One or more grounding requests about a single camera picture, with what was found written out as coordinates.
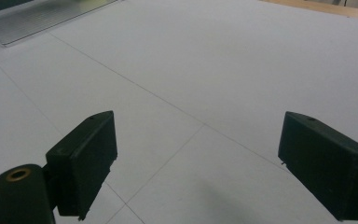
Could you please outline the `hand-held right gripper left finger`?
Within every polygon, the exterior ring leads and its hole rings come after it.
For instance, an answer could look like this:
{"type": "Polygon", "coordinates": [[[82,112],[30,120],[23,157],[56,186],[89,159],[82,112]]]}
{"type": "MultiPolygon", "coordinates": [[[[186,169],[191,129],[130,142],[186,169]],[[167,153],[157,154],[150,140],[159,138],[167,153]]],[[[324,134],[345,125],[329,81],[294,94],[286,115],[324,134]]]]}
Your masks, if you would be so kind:
{"type": "Polygon", "coordinates": [[[57,183],[61,216],[86,217],[116,158],[112,111],[86,118],[48,151],[47,167],[57,183]]]}

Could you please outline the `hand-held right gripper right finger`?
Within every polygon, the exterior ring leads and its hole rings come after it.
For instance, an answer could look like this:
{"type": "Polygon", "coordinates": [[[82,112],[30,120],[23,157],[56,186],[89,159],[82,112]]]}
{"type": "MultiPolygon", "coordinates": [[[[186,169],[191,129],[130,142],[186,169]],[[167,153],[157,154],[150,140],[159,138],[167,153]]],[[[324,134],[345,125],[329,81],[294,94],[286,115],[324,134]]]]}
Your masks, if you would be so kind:
{"type": "Polygon", "coordinates": [[[284,115],[278,157],[339,220],[358,220],[358,143],[321,121],[284,115]]]}

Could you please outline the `clear plastic container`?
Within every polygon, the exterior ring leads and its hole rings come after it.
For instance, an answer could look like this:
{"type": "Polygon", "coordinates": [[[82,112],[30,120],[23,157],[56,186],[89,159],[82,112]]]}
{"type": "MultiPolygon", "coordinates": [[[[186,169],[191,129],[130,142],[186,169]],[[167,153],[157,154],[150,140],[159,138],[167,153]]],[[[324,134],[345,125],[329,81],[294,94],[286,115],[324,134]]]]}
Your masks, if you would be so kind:
{"type": "Polygon", "coordinates": [[[0,0],[0,45],[11,45],[116,1],[0,0]]]}

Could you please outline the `wooden table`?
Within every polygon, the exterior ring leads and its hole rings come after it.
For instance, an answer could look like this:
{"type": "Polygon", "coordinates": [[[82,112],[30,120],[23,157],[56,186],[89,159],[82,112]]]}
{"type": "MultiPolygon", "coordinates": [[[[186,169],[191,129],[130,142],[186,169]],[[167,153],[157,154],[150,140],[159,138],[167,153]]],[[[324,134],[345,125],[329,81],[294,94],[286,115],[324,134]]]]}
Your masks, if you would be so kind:
{"type": "Polygon", "coordinates": [[[302,8],[312,11],[318,11],[328,14],[335,14],[347,18],[358,19],[358,8],[354,8],[354,7],[329,5],[325,3],[317,3],[307,0],[260,0],[260,1],[271,3],[271,4],[282,5],[282,6],[297,7],[297,8],[302,8]]]}

